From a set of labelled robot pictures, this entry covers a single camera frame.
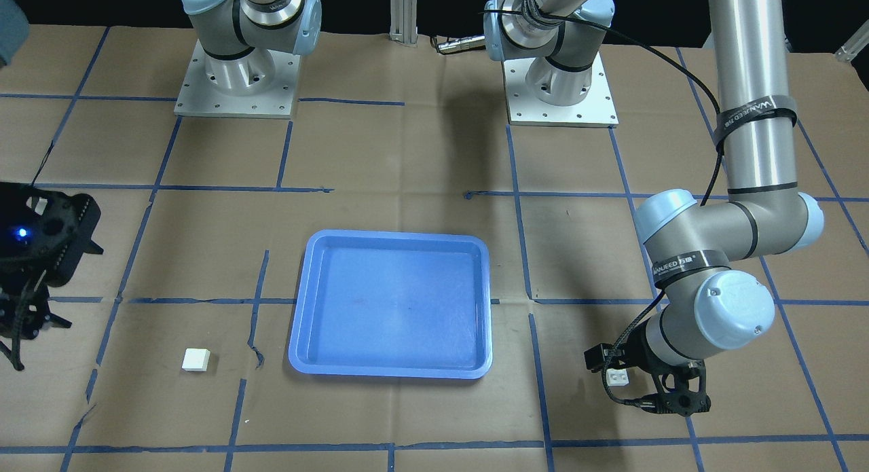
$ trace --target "table surface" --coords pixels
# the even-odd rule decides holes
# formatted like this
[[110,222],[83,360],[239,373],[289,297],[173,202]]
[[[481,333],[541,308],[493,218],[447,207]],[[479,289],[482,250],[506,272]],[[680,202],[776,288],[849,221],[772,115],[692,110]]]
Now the table surface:
[[[0,178],[30,182],[54,140],[37,184],[94,196],[105,248],[52,292],[72,329],[25,342],[24,372],[0,365],[3,471],[869,470],[869,94],[848,64],[788,58],[825,234],[735,264],[771,288],[776,321],[708,361],[713,408],[686,420],[616,406],[583,364],[654,295],[636,206],[702,194],[711,174],[711,110],[683,75],[604,46],[617,128],[509,126],[485,52],[323,35],[292,122],[182,119],[195,42],[34,26],[0,72]],[[717,88],[711,51],[662,50]],[[484,240],[489,373],[292,369],[301,258],[323,228]],[[183,372],[184,348],[210,349],[208,371]],[[630,376],[617,393],[646,394]]]

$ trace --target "blue grid line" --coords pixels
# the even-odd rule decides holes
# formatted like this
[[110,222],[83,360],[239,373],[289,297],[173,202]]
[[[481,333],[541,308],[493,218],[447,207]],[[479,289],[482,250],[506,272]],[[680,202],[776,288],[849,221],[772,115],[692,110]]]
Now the blue grid line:
[[300,103],[338,103],[338,104],[404,107],[404,103],[394,103],[394,101],[355,101],[355,100],[350,100],[350,98],[305,97],[305,98],[299,98],[299,101],[300,101]]
[[71,101],[75,95],[55,95],[55,94],[0,94],[0,98],[59,98],[60,100]]
[[389,443],[388,453],[386,457],[386,471],[395,472],[395,444]]
[[[612,131],[612,128],[609,128],[609,138],[612,141],[612,152],[615,153],[615,160],[616,160],[616,163],[618,163],[618,173],[621,175],[621,181],[625,186],[625,194],[628,194],[628,196],[630,196],[631,187],[630,187],[630,184],[627,182],[627,174],[625,172],[625,164],[621,160],[621,153],[618,150],[618,141],[615,138],[615,132]],[[631,209],[631,219],[633,219],[634,223],[636,223],[636,216],[637,216],[636,210],[637,209],[633,205],[633,200],[631,198],[627,199],[627,206],[628,206],[628,208]],[[640,239],[640,234],[636,233],[636,236],[637,236],[637,242],[639,243],[640,256],[642,256],[643,265],[646,268],[646,277],[648,277],[649,289],[651,289],[652,294],[655,295],[655,293],[657,293],[658,291],[654,285],[654,277],[652,276],[652,266],[651,266],[651,264],[649,264],[648,256],[646,256],[646,250],[645,250],[645,247],[643,247],[643,242],[642,242],[642,239]],[[686,423],[686,426],[688,429],[688,435],[691,439],[691,448],[693,450],[693,453],[695,453],[695,462],[697,462],[697,470],[698,470],[698,472],[705,472],[705,468],[703,466],[703,456],[701,455],[701,448],[699,447],[699,444],[697,442],[697,435],[695,433],[695,425],[693,424],[693,421],[691,420],[690,416],[686,416],[685,423]]]
[[830,184],[830,189],[832,190],[832,194],[834,194],[836,198],[836,202],[838,202],[838,205],[842,208],[842,212],[845,213],[845,217],[848,219],[848,223],[851,224],[851,229],[854,230],[854,234],[857,234],[857,240],[859,240],[860,246],[863,246],[863,251],[865,251],[866,254],[869,255],[869,247],[866,246],[866,240],[864,240],[862,234],[860,234],[860,230],[859,228],[857,228],[857,224],[854,222],[854,218],[851,217],[851,212],[848,211],[847,206],[845,206],[845,203],[842,202],[842,196],[839,196],[838,188],[836,188],[836,185],[834,184],[834,182],[832,182],[832,177],[830,176],[829,172],[826,171],[826,166],[824,166],[824,163],[820,160],[820,154],[817,153],[817,150],[814,147],[814,143],[812,142],[812,138],[809,137],[809,134],[806,131],[806,126],[803,126],[802,120],[797,120],[797,126],[800,126],[800,131],[803,132],[803,137],[806,138],[809,149],[812,150],[815,161],[817,162],[817,165],[820,166],[820,171],[822,171],[822,173],[824,174],[826,182]]
[[194,299],[190,297],[136,297],[128,304],[295,304],[296,299],[286,297],[255,297],[253,299]]
[[[679,63],[682,63],[682,66],[685,67],[685,69],[687,69],[688,64],[685,63],[685,58],[682,57],[682,49],[676,48],[676,54],[679,55]],[[703,107],[703,103],[701,103],[701,97],[699,97],[695,83],[693,82],[693,80],[691,80],[687,76],[685,78],[688,80],[688,85],[691,86],[691,92],[695,96],[695,102],[697,103],[697,108],[699,108],[701,110],[701,116],[703,117],[703,122],[707,126],[707,131],[709,131],[709,136],[711,137],[711,135],[713,135],[714,131],[713,131],[713,128],[711,127],[711,123],[709,122],[709,118],[707,117],[707,114],[705,113],[705,108]]]
[[274,184],[274,187],[280,188],[280,184],[283,183],[283,170],[286,168],[286,157],[289,156],[289,139],[293,135],[293,122],[292,120],[286,125],[286,135],[283,139],[283,152],[280,154],[280,166],[277,170],[277,182]]
[[328,187],[240,187],[208,185],[142,185],[114,183],[37,183],[39,188],[78,188],[93,190],[195,190],[206,192],[292,192],[298,194],[326,193],[335,188]]
[[[635,194],[618,192],[504,192],[498,190],[469,190],[465,193],[465,199],[471,200],[474,196],[510,197],[519,194],[521,197],[581,197],[581,198],[611,198],[611,199],[648,199],[655,194]],[[692,194],[696,200],[703,198],[701,194]],[[727,196],[709,196],[714,200],[727,200]],[[869,202],[869,199],[851,198],[854,202]]]
[[519,441],[425,441],[412,445],[395,445],[395,450],[497,450],[498,448],[543,448],[540,440]]
[[248,386],[247,379],[238,382],[238,397],[236,397],[236,412],[232,418],[232,429],[229,432],[229,446],[226,450],[226,462],[223,463],[223,472],[232,470],[232,456],[236,451],[236,439],[238,438],[238,425],[242,420],[242,404],[244,403],[244,391]]
[[151,190],[151,196],[148,201],[148,206],[145,208],[145,212],[142,214],[142,221],[139,223],[139,231],[136,232],[136,240],[133,242],[133,248],[130,250],[130,257],[127,258],[127,265],[124,268],[124,275],[121,277],[121,284],[117,290],[117,297],[115,297],[115,303],[112,305],[111,313],[109,313],[109,320],[106,322],[106,329],[103,332],[103,340],[100,343],[100,349],[96,354],[96,364],[97,366],[103,364],[103,357],[105,357],[106,347],[109,345],[109,335],[111,335],[112,326],[115,324],[115,317],[117,317],[118,308],[121,305],[121,300],[124,298],[124,289],[127,287],[127,280],[130,278],[130,272],[133,269],[133,262],[136,261],[136,254],[139,252],[139,246],[142,244],[142,237],[145,234],[145,226],[148,225],[148,219],[151,216],[151,210],[154,208],[154,200],[156,199],[156,194],[158,194],[158,189],[156,186],[160,185],[160,181],[162,180],[162,175],[166,171],[166,165],[168,163],[168,159],[172,154],[172,147],[174,147],[174,140],[176,140],[178,135],[178,129],[181,127],[181,117],[179,117],[174,122],[174,128],[172,129],[172,135],[170,136],[170,140],[168,140],[168,145],[166,147],[166,153],[164,154],[164,159],[162,159],[162,163],[160,164],[160,171],[158,172],[158,177],[154,181],[154,188]]
[[177,97],[124,97],[115,95],[81,95],[82,101],[143,101],[144,103],[173,103]]
[[49,297],[50,302],[62,303],[79,303],[79,304],[99,304],[103,301],[102,297]]
[[543,385],[543,364],[540,363],[540,344],[537,341],[537,322],[534,320],[534,314],[528,315],[528,327],[531,331],[531,348],[534,351],[534,373],[537,376],[540,417],[543,420],[543,448],[546,450],[546,462],[549,472],[555,472],[555,457],[552,453],[552,434],[549,430],[549,409],[546,404],[546,388]]
[[[773,292],[773,297],[779,299],[779,290],[776,289],[775,280],[773,280],[773,274],[769,270],[769,265],[766,264],[766,259],[761,256],[760,257],[760,265],[763,267],[764,274],[766,274],[766,279],[769,281],[770,290]],[[806,364],[806,359],[803,357],[803,352],[800,350],[800,344],[797,343],[797,336],[794,333],[794,329],[791,327],[791,321],[788,319],[788,314],[785,312],[785,307],[780,303],[776,304],[779,309],[779,314],[781,315],[781,321],[785,325],[785,330],[788,331],[788,338],[791,339],[791,345],[794,347],[794,352],[797,355],[797,361],[800,363],[800,368],[803,370],[803,376],[806,377],[806,383],[809,386],[809,390],[812,392],[812,398],[815,401],[815,406],[817,407],[817,413],[820,414],[821,420],[824,422],[824,428],[826,429],[826,434],[828,434],[828,440],[832,444],[832,449],[836,452],[836,458],[838,459],[839,466],[842,468],[842,472],[848,472],[847,463],[845,463],[845,457],[842,456],[842,450],[838,446],[838,441],[834,432],[832,432],[832,425],[830,424],[830,419],[826,415],[826,411],[824,410],[824,405],[820,401],[819,395],[817,395],[817,389],[815,388],[814,381],[812,380],[812,374],[809,372],[808,366]]]
[[[867,434],[835,435],[837,441],[869,442]],[[701,436],[701,445],[738,443],[823,442],[829,435],[733,435]],[[593,440],[553,440],[553,448],[618,448],[689,445],[690,438],[614,438]],[[387,451],[395,450],[503,450],[503,448],[543,448],[540,440],[525,441],[426,441],[409,445],[393,443],[263,443],[236,445],[234,454],[255,452],[317,452],[317,451]],[[0,447],[2,454],[62,454],[65,446]],[[109,445],[77,445],[75,454],[136,454],[136,453],[227,453],[229,445],[189,445],[182,447],[114,447]]]
[[254,345],[254,338],[257,336],[257,320],[260,315],[260,297],[263,296],[263,283],[266,280],[267,267],[269,267],[269,250],[266,250],[263,254],[263,265],[260,266],[260,275],[257,278],[257,292],[255,292],[254,304],[251,309],[251,335],[248,336],[248,347],[254,350],[254,353],[257,354],[257,369],[263,366],[263,360],[265,360],[263,352],[257,348],[257,345]]
[[510,174],[513,176],[513,204],[516,208],[516,227],[519,230],[519,252],[522,255],[522,274],[525,276],[525,295],[531,296],[531,274],[528,269],[528,248],[525,245],[525,225],[522,222],[522,205],[519,201],[519,173],[516,169],[516,154],[513,151],[513,131],[506,125],[506,146],[510,153]]
[[[627,173],[625,172],[625,163],[622,162],[621,153],[618,152],[618,141],[615,140],[615,132],[612,131],[612,128],[609,128],[608,130],[609,130],[609,140],[612,142],[612,153],[615,154],[615,162],[618,164],[618,174],[621,175],[621,184],[624,186],[625,194],[627,195],[627,208],[629,208],[631,211],[631,219],[633,220],[634,223],[636,223],[637,209],[633,205],[630,184],[627,183]],[[658,291],[657,291],[657,289],[655,289],[654,283],[652,282],[654,280],[654,277],[652,277],[652,267],[651,267],[651,265],[649,265],[648,258],[645,255],[645,249],[643,248],[642,240],[640,240],[640,234],[638,233],[638,234],[636,234],[636,236],[637,236],[637,243],[639,244],[639,248],[640,248],[640,256],[642,256],[643,265],[646,268],[646,276],[648,277],[649,289],[652,290],[653,295],[656,295],[656,293]]]
[[690,438],[614,438],[597,440],[556,440],[554,448],[667,447],[690,445]]
[[90,395],[94,392],[94,386],[96,385],[96,369],[90,370],[90,379],[88,379],[88,386],[84,389],[84,399],[90,404]]

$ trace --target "black strap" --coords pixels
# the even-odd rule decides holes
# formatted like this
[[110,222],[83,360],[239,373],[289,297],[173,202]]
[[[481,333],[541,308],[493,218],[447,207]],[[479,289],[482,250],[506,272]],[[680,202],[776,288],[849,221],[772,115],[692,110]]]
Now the black strap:
[[715,149],[724,153],[724,140],[731,132],[754,120],[788,117],[797,125],[797,101],[790,95],[767,95],[750,101],[741,107],[735,107],[719,113],[718,126],[713,133]]

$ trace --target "white cube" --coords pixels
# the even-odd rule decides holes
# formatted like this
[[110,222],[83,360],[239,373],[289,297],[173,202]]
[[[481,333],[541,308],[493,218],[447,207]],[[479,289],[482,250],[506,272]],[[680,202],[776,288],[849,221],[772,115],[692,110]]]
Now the white cube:
[[211,351],[205,348],[187,348],[181,367],[187,372],[204,372],[208,370],[208,358],[211,358]]

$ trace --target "black cable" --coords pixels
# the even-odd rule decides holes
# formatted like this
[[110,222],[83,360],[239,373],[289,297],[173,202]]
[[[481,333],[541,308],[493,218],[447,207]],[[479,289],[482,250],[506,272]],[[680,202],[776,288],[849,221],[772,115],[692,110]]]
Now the black cable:
[[52,154],[53,149],[54,149],[54,140],[52,140],[52,144],[49,144],[49,148],[45,151],[45,154],[43,156],[43,160],[41,161],[41,163],[39,163],[39,168],[37,169],[37,174],[33,175],[33,181],[31,181],[31,187],[33,187],[34,184],[37,183],[37,178],[39,177],[39,174],[41,174],[43,172],[43,168],[45,168],[45,163],[48,162],[49,155]]
[[12,349],[0,342],[0,352],[9,359],[13,369],[19,372],[24,370],[24,364],[21,363],[21,329],[24,327],[24,314],[27,312],[27,306],[30,299],[34,296],[35,290],[30,290],[31,280],[28,280],[21,289],[21,295],[18,296],[18,304],[15,307],[15,317],[12,320]]
[[661,303],[662,299],[664,299],[663,290],[658,293],[658,296],[655,297],[654,301],[652,301],[651,304],[646,306],[646,308],[643,309],[642,312],[637,315],[637,317],[633,318],[633,321],[631,321],[631,323],[627,325],[626,329],[621,332],[621,335],[618,336],[618,338],[615,340],[615,343],[612,343],[612,348],[609,349],[608,354],[606,354],[606,357],[604,357],[603,367],[600,369],[600,380],[603,382],[603,388],[606,391],[606,395],[617,404],[636,406],[636,404],[628,403],[628,401],[615,397],[615,395],[612,394],[612,389],[609,388],[609,382],[606,381],[606,370],[609,369],[609,365],[612,363],[612,359],[614,358],[615,353],[621,348],[621,345],[624,344],[627,336],[630,335],[634,327],[637,327],[637,325],[640,324],[640,321],[642,321],[647,314],[652,312],[652,309],[654,309],[655,306]]
[[707,187],[707,191],[703,194],[703,200],[701,200],[701,206],[705,206],[705,203],[708,202],[709,196],[711,196],[711,190],[715,187],[715,181],[718,180],[718,174],[721,170],[721,160],[724,158],[724,152],[719,150],[716,154],[715,158],[715,169],[711,172],[711,178],[709,179],[709,186]]

